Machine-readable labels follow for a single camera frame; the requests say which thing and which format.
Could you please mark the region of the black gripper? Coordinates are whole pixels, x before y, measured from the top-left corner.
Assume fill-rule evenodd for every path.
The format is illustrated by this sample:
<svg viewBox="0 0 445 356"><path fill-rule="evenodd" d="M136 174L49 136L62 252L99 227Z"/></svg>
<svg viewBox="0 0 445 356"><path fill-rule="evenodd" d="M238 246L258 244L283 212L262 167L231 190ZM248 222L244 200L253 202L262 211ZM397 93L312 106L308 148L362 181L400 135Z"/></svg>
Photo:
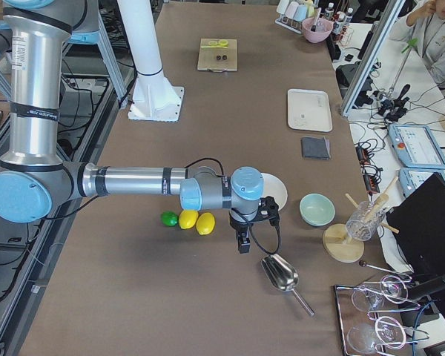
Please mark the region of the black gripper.
<svg viewBox="0 0 445 356"><path fill-rule="evenodd" d="M271 226L277 227L280 223L279 205L272 196L262 197L254 214L243 214L232 208L229 211L229 221L230 226L236 230L239 253L246 254L250 252L251 247L248 228L264 221L269 221Z"/></svg>

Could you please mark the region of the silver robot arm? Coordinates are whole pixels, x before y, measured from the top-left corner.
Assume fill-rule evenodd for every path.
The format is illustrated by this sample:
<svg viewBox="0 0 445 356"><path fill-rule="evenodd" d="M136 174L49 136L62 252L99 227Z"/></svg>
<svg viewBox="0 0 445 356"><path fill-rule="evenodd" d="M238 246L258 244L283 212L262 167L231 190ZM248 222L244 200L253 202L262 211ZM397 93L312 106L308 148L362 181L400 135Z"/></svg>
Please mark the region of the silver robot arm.
<svg viewBox="0 0 445 356"><path fill-rule="evenodd" d="M111 194L176 195L186 210L226 208L240 253L256 240L253 224L278 226L277 203L264 197L255 168L231 176L210 168L115 168L65 162L56 152L62 48L97 42L96 1L6 1L13 32L10 144L0 159L0 217L30 223L81 197Z"/></svg>

